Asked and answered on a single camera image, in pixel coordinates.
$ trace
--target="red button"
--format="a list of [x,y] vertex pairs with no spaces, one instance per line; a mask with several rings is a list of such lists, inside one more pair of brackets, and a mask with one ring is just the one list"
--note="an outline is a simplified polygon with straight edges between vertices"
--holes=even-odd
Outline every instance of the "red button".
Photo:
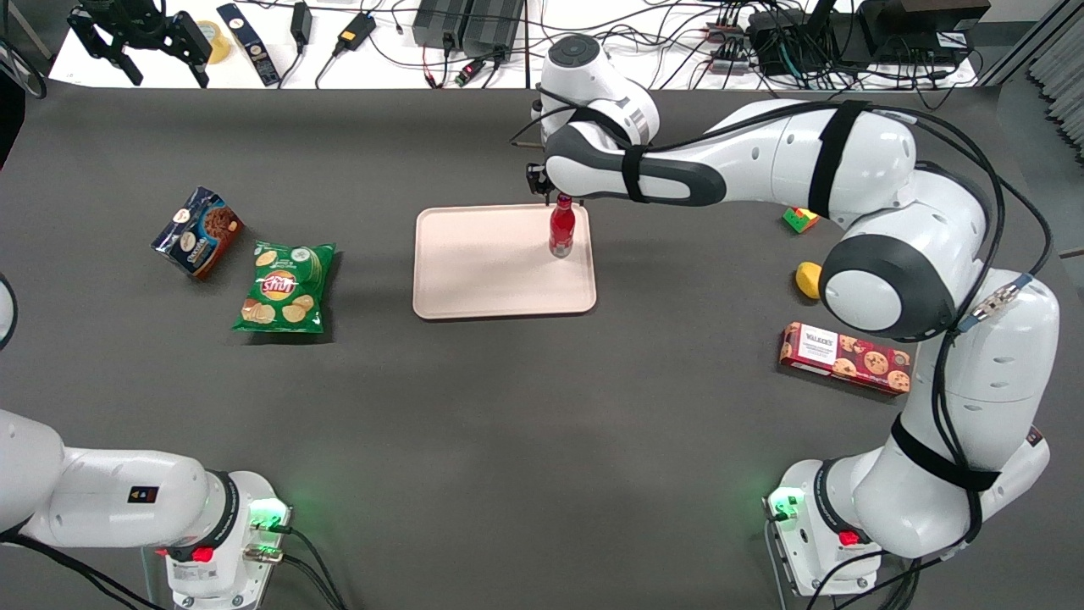
[[207,563],[210,561],[211,556],[215,555],[215,549],[209,546],[202,546],[192,551],[192,561],[198,561],[199,563]]
[[859,538],[859,535],[854,532],[848,531],[839,533],[839,544],[843,546],[854,546],[860,542],[861,540]]

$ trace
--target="red bottle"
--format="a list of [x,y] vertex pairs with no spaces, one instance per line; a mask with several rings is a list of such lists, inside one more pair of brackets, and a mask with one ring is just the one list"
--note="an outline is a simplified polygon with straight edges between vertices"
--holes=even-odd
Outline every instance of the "red bottle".
[[557,206],[550,216],[550,251],[557,258],[564,258],[572,251],[575,228],[576,212],[572,211],[572,197],[562,193],[557,195]]

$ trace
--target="cookie box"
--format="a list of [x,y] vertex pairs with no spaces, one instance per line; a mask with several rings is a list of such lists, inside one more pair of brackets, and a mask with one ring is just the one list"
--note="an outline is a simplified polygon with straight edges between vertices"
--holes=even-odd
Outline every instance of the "cookie box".
[[886,394],[911,391],[911,355],[906,352],[801,323],[791,323],[783,332],[779,364]]
[[204,278],[244,224],[222,197],[203,186],[173,213],[151,247],[184,272]]

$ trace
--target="stuff chips bag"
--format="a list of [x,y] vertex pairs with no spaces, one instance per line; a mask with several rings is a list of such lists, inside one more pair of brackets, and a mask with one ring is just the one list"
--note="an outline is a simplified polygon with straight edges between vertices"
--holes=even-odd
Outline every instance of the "stuff chips bag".
[[323,333],[320,298],[335,244],[296,246],[256,242],[256,280],[233,330]]

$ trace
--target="rubik's cube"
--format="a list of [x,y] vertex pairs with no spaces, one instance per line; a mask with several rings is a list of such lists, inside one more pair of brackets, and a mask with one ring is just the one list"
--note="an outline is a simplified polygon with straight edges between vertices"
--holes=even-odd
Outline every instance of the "rubik's cube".
[[783,219],[790,224],[790,228],[798,233],[804,233],[810,226],[816,224],[816,221],[821,219],[820,216],[813,213],[809,209],[801,207],[788,207],[786,211],[783,212]]

